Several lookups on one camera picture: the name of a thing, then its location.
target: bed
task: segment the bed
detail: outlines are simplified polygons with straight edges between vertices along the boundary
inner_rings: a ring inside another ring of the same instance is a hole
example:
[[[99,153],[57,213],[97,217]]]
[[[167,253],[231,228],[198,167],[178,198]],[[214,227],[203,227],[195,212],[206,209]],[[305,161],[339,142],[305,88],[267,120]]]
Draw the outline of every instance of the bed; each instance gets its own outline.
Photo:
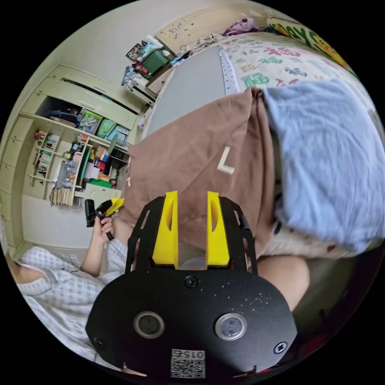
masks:
[[[253,9],[244,5],[208,8],[175,20],[155,36],[171,51],[178,53],[181,48],[194,46],[208,34],[223,32],[242,17],[254,18],[260,27],[267,26],[267,18],[272,17],[295,22],[274,12],[260,5]],[[228,67],[227,73],[223,71],[224,66]],[[312,47],[291,37],[268,32],[225,37],[179,63],[157,98],[142,138],[178,117],[226,96],[228,92],[235,92],[234,88],[226,89],[225,77],[229,74],[236,79],[240,92],[252,85],[283,87],[309,80],[343,79],[367,109],[385,146],[384,129],[374,104],[354,73]],[[275,146],[279,194],[280,156],[276,141]],[[381,239],[373,240],[368,249],[381,242]],[[356,263],[355,258],[344,258],[354,256],[353,253],[286,229],[279,223],[265,254],[297,254],[309,258],[311,287],[295,311],[300,328],[313,327],[321,322],[320,309],[328,312],[338,302]]]

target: yellow cushion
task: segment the yellow cushion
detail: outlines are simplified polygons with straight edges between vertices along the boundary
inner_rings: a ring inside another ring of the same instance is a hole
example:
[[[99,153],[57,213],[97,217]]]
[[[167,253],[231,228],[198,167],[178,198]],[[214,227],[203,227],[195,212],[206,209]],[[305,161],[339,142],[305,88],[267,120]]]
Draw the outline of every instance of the yellow cushion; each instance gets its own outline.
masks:
[[[318,52],[322,52],[330,59],[334,60],[336,63],[342,65],[344,68],[354,74],[353,70],[346,63],[346,61],[325,40],[322,40],[308,27],[305,27],[302,24],[294,23],[292,21],[278,19],[276,17],[268,18],[267,24],[278,32],[281,32],[282,34],[292,39],[298,40],[306,44],[308,47],[317,50]]]

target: brown shirt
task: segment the brown shirt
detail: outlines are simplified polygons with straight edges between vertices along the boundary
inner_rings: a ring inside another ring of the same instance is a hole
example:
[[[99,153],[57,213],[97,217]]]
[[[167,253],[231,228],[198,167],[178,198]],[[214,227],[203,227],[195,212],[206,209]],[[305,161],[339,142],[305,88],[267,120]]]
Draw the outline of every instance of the brown shirt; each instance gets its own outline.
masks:
[[[130,183],[120,218],[134,224],[144,205],[178,191],[180,242],[206,248],[207,191],[237,203],[257,255],[274,222],[274,154],[262,91],[216,100],[159,129],[130,149]]]

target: hand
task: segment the hand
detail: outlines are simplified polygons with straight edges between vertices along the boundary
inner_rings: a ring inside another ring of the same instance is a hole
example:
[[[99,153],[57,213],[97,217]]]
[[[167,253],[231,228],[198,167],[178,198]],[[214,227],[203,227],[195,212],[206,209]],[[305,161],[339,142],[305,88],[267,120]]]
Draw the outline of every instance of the hand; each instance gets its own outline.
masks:
[[[92,241],[105,245],[109,241],[107,233],[113,234],[112,219],[100,220],[99,217],[96,217],[92,230]]]

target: purple clothing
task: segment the purple clothing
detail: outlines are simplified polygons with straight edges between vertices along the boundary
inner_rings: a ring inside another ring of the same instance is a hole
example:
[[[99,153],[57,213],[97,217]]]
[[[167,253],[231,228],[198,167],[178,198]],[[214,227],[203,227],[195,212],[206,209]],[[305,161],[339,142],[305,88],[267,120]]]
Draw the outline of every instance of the purple clothing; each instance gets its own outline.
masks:
[[[251,17],[246,17],[242,20],[236,21],[231,27],[229,27],[224,35],[233,36],[240,35],[245,32],[258,32],[259,28],[255,25],[254,20]]]

